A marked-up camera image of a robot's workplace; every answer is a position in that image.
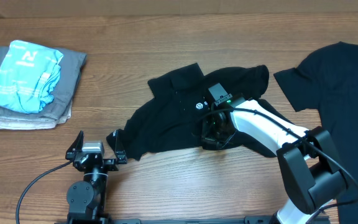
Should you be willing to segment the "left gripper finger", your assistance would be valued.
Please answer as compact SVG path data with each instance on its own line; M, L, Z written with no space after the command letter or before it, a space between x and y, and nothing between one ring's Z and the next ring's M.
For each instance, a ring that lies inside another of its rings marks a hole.
M118 164L127 164L127 155L120 139L120 132L116 132L115 155Z
M74 142L66 151L66 160L72 161L75 159L76 154L82 151L83 141L84 141L84 132L80 131Z

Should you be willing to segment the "black polo shirt Sydrogen logo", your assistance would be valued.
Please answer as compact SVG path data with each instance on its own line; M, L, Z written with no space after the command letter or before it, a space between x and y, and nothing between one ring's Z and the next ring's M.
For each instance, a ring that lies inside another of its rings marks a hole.
M135 111L124 129L108 135L107 143L114 149L116 141L120 141L127 157L137 161L147 152L192 147L217 151L245 146L265 157L274 157L274 153L262 143L245 133L222 137L212 131L211 143L202 140L201 117L212 109L206 95L208 88L217 83L228 93L242 93L245 98L256 100L263 109L283 118L262 99L269 84L269 70L265 65L226 67L204 75L199 65L194 63L149 80L154 98Z

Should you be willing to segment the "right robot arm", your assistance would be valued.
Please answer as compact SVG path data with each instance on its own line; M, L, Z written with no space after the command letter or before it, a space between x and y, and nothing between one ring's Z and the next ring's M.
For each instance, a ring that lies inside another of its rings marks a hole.
M205 102L201 139L223 149L250 138L258 153L278 160L286 204L273 215L246 216L243 223L330 223L324 211L347 191L351 177L342 166L328 131L296 126L267 111L255 100L222 96Z

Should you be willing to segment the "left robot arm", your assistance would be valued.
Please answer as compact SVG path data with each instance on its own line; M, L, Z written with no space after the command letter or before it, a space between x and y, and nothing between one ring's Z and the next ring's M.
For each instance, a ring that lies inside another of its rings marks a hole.
M127 163L126 152L117 138L112 149L115 157L105 158L103 142L85 141L84 136L80 131L65 155L83 173L83 180L72 184L67 191L67 223L112 224L113 219L105 212L108 173L118 171L119 165Z

